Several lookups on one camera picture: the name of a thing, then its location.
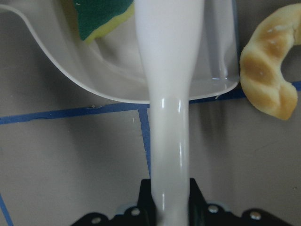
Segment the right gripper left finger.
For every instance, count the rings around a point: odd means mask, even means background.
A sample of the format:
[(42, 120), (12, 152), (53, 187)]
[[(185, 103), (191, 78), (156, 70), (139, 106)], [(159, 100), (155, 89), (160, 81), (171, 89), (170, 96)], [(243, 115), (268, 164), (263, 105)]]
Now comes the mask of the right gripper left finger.
[(91, 212), (75, 221), (73, 226), (155, 226), (156, 208), (151, 195), (151, 180), (143, 179), (136, 205), (128, 207), (124, 213), (109, 219), (106, 215)]

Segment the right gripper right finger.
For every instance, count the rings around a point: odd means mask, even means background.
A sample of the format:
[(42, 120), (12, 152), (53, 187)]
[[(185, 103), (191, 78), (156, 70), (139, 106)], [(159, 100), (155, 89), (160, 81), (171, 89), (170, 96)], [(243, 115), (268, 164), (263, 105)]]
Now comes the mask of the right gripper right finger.
[(190, 179), (190, 226), (290, 226), (286, 221), (258, 208), (245, 210), (240, 216), (219, 204), (207, 202), (195, 179)]

